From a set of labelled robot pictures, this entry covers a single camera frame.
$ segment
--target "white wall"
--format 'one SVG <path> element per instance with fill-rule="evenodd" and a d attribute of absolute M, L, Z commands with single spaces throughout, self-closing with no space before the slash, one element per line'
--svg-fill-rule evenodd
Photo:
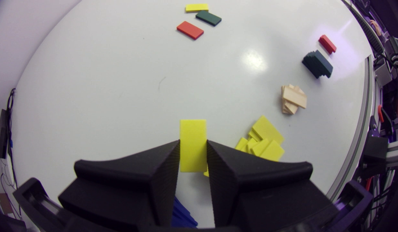
<path fill-rule="evenodd" d="M 15 88 L 30 58 L 53 27 L 80 0 L 1 0 L 0 1 L 0 110 Z M 14 158 L 23 154 L 14 154 Z M 6 188 L 10 199 L 11 187 Z M 30 221 L 24 220 L 28 227 Z"/>

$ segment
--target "yellow tile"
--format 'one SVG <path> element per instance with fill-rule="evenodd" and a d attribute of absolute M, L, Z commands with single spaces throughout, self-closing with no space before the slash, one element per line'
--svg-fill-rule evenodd
<path fill-rule="evenodd" d="M 209 167 L 208 166 L 206 166 L 206 172 L 204 172 L 203 175 L 209 177 Z"/>
<path fill-rule="evenodd" d="M 201 10 L 209 10 L 208 4 L 187 4 L 186 5 L 186 12 L 199 12 Z"/>
<path fill-rule="evenodd" d="M 253 131 L 253 130 L 249 131 L 248 135 L 249 135 L 251 138 L 254 138 L 256 141 L 261 141 L 261 140 L 262 140 L 262 138 L 260 138 L 260 137 L 255 133 L 255 131 Z"/>
<path fill-rule="evenodd" d="M 206 172 L 206 120 L 180 120 L 180 171 Z"/>
<path fill-rule="evenodd" d="M 280 145 L 275 140 L 273 140 L 265 149 L 265 151 L 262 152 L 260 157 L 266 160 L 278 162 L 284 152 L 285 150 L 283 150 L 283 148 L 280 147 Z"/>
<path fill-rule="evenodd" d="M 241 139 L 239 139 L 239 142 L 236 145 L 235 149 L 240 151 L 240 150 L 242 150 L 243 147 L 246 146 L 247 143 L 248 143 L 247 139 L 241 138 Z"/>
<path fill-rule="evenodd" d="M 258 142 L 254 138 L 251 138 L 246 144 L 246 152 L 252 154 L 251 148 L 254 147 L 257 143 Z"/>
<path fill-rule="evenodd" d="M 246 145 L 244 147 L 242 147 L 241 151 L 243 152 L 248 152 L 248 149 L 246 148 Z"/>
<path fill-rule="evenodd" d="M 256 121 L 252 129 L 262 139 L 275 140 L 278 144 L 281 144 L 284 140 L 279 131 L 276 130 L 264 115 Z"/>
<path fill-rule="evenodd" d="M 257 157 L 260 156 L 262 152 L 268 147 L 269 142 L 269 139 L 264 139 L 260 141 L 258 144 L 251 148 L 252 153 Z"/>

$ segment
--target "white table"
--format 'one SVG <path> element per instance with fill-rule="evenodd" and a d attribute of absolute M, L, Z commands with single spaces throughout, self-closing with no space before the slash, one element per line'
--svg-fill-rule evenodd
<path fill-rule="evenodd" d="M 210 140 L 234 147 L 265 115 L 285 138 L 283 162 L 311 162 L 327 193 L 358 123 L 371 48 L 339 0 L 208 1 L 216 27 L 185 13 L 190 1 L 83 0 L 25 69 L 13 110 L 15 169 L 49 197 L 74 180 L 76 160 L 111 160 L 177 140 L 180 119 L 206 119 Z M 196 41 L 176 30 L 188 21 Z M 318 43 L 326 34 L 331 56 Z M 320 50 L 331 78 L 301 63 Z M 280 86 L 299 85 L 306 110 L 281 112 Z M 208 179 L 179 173 L 176 196 L 213 227 Z"/>

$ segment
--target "dark green block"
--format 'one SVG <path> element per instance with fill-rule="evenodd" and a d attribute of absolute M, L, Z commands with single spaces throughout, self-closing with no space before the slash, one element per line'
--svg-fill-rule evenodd
<path fill-rule="evenodd" d="M 197 15 L 196 15 L 196 18 L 200 19 L 202 21 L 205 21 L 208 24 L 213 25 L 213 26 L 217 25 L 222 20 L 218 16 L 211 14 L 211 13 L 207 12 L 206 10 L 199 11 L 199 13 L 197 13 Z"/>

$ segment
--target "black cable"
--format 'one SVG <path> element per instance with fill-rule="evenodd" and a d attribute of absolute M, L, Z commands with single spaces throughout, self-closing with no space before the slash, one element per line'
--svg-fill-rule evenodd
<path fill-rule="evenodd" d="M 4 191 L 5 194 L 7 195 L 7 192 L 6 192 L 6 190 L 5 190 L 5 187 L 3 186 L 2 177 L 3 177 L 3 173 L 2 173 L 2 175 L 0 176 L 0 184 L 2 184 L 3 191 Z M 15 206 L 13 205 L 12 201 L 10 201 L 10 199 L 9 199 L 9 202 L 10 202 L 11 206 L 13 207 L 15 214 L 16 214 L 16 215 L 19 217 L 19 219 L 21 220 L 21 211 L 19 211 L 19 213 L 20 213 L 20 215 L 19 215 L 19 214 L 17 213 L 17 210 L 16 210 Z"/>
<path fill-rule="evenodd" d="M 16 188 L 14 188 L 14 184 L 12 184 L 12 185 L 10 184 L 10 180 L 9 180 L 9 178 L 8 178 L 8 176 L 7 176 L 6 170 L 3 172 L 3 168 L 2 168 L 2 174 L 4 174 L 5 177 L 6 177 L 6 178 L 4 179 L 4 180 L 5 180 L 5 184 L 6 184 L 7 186 L 12 187 L 14 190 L 16 190 Z"/>
<path fill-rule="evenodd" d="M 17 185 L 17 179 L 14 171 L 14 165 L 13 165 L 13 153 L 12 153 L 12 146 L 13 146 L 13 141 L 12 141 L 12 111 L 13 111 L 13 100 L 14 100 L 14 94 L 15 94 L 15 88 L 10 91 L 9 98 L 7 99 L 7 109 L 6 109 L 6 125 L 7 125 L 7 148 L 8 148 L 8 153 L 10 157 L 10 163 L 12 164 L 12 172 L 13 172 L 13 179 L 14 179 L 14 184 L 16 188 L 18 187 Z"/>

